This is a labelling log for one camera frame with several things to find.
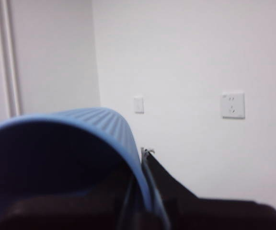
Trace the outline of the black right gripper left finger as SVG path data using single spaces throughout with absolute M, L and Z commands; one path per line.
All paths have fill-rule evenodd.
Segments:
M 114 172 L 82 196 L 40 196 L 12 204 L 0 230 L 118 230 L 134 177 Z

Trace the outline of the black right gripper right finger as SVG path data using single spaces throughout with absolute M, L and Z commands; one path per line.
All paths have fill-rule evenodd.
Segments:
M 250 200 L 198 197 L 142 148 L 144 174 L 172 230 L 276 230 L 276 209 Z

